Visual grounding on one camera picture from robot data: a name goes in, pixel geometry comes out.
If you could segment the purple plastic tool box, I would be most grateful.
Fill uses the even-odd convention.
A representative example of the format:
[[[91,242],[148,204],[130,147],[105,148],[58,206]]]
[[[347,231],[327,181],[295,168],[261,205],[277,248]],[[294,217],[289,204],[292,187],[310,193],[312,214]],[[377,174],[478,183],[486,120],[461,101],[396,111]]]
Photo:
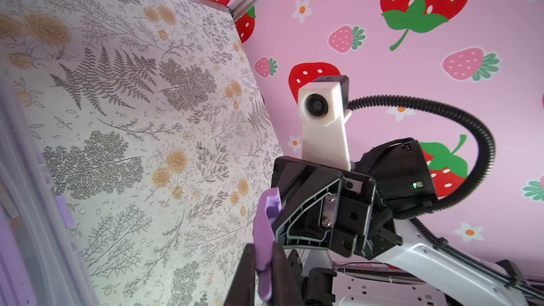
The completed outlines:
[[[1,304],[98,305],[69,236],[65,199],[31,136],[16,92],[1,80]]]

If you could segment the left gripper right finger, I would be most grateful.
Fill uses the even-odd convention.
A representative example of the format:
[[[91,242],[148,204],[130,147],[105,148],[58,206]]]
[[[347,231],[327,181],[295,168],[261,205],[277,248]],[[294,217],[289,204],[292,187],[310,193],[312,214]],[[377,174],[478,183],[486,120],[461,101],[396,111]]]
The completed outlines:
[[[273,306],[304,306],[299,286],[288,263],[283,247],[273,244],[272,262],[272,297]]]

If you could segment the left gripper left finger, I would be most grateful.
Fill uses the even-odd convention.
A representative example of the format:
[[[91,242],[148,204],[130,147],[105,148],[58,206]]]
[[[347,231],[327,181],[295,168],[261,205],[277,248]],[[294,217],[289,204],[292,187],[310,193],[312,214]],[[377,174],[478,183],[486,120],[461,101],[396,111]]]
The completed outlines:
[[[239,260],[224,306],[254,306],[256,278],[256,250],[246,244]]]

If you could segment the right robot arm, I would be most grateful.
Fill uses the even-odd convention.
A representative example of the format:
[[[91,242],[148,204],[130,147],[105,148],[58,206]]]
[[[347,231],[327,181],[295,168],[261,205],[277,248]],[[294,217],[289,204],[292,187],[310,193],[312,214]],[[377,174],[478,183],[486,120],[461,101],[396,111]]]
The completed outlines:
[[[525,305],[543,292],[528,285],[512,263],[498,269],[434,235],[419,212],[450,208],[471,194],[489,173],[495,144],[477,137],[477,163],[451,195],[436,196],[425,150],[412,138],[382,144],[353,170],[279,157],[272,185],[283,210],[272,226],[287,248],[324,249],[398,267],[430,283],[462,305]]]

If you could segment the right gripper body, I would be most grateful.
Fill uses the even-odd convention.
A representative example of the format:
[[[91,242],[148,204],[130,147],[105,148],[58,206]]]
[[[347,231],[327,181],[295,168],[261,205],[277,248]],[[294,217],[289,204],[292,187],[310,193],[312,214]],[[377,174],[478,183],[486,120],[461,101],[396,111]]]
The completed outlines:
[[[271,185],[282,208],[271,224],[277,243],[344,257],[373,259],[402,245],[394,217],[437,201],[423,144],[412,138],[373,148],[350,171],[279,157]]]

